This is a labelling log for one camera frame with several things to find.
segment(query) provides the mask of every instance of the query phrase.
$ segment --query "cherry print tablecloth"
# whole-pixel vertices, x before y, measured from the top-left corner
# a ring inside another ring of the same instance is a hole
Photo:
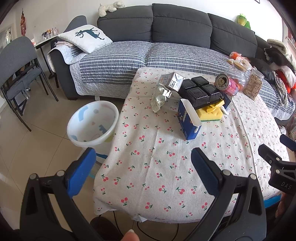
[[[258,96],[256,101],[238,93],[230,115],[203,122],[194,140],[187,141],[177,119],[180,97],[174,92],[161,110],[153,113],[150,100],[161,74],[172,70],[140,68],[125,100],[112,149],[94,182],[95,213],[116,209],[137,221],[186,223],[200,220],[213,201],[191,164],[190,154],[200,147],[210,160],[232,174],[258,177],[264,199],[278,192],[268,185],[269,165],[258,155],[265,143],[287,161],[279,142],[280,131]],[[186,78],[210,75],[176,71]],[[233,196],[225,215],[230,215]]]

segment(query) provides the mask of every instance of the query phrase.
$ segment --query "white wall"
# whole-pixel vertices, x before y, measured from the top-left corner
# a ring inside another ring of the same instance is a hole
[[[89,24],[96,25],[97,9],[102,4],[113,3],[115,0],[20,0],[6,16],[0,30],[14,25],[14,33],[21,36],[20,17],[22,9],[26,17],[26,36],[37,39],[42,32],[57,27],[63,32],[68,23],[77,15],[85,15]],[[150,5],[152,3],[175,4],[191,7],[206,13],[213,13],[234,21],[240,13],[246,15],[252,30],[263,39],[282,41],[282,19],[268,0],[123,0],[126,6]],[[44,47],[46,54],[49,45]],[[44,70],[46,66],[38,50],[39,60]]]

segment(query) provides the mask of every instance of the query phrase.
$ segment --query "screw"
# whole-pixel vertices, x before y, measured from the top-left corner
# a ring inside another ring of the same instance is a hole
[[[222,172],[225,176],[229,176],[231,174],[231,172],[227,169],[224,169]]]
[[[57,176],[59,176],[59,177],[63,176],[64,174],[65,174],[65,171],[64,170],[59,170],[57,172]]]
[[[37,177],[36,173],[30,175],[30,179],[34,180]]]
[[[252,173],[252,174],[250,175],[250,178],[252,178],[253,180],[256,180],[257,177],[256,177],[255,174]]]

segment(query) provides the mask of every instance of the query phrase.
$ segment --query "pink can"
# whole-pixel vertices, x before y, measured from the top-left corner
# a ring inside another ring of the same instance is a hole
[[[215,86],[218,90],[224,92],[229,96],[235,96],[239,91],[234,80],[226,74],[219,74],[215,79]]]

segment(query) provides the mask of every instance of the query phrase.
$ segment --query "white plastic bucket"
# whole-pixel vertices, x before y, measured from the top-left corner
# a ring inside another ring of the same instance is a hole
[[[68,122],[67,135],[76,146],[96,150],[99,163],[109,155],[118,121],[117,107],[108,101],[94,101],[77,110]]]

